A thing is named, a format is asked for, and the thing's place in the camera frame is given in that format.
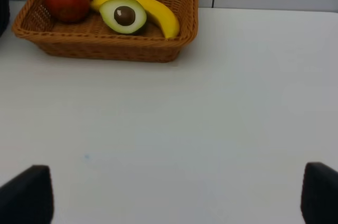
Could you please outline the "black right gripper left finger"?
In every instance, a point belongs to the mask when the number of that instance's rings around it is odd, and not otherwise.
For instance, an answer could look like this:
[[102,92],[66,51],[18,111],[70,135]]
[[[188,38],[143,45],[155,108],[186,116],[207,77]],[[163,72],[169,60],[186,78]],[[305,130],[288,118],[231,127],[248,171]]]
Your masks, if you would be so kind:
[[48,166],[33,165],[1,186],[1,223],[51,223],[53,215]]

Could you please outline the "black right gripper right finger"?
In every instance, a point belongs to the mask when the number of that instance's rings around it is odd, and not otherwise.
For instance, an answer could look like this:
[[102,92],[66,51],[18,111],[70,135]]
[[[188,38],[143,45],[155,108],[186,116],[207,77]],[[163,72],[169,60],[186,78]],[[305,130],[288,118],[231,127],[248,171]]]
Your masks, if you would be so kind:
[[337,171],[321,162],[305,166],[301,212],[307,224],[337,224]]

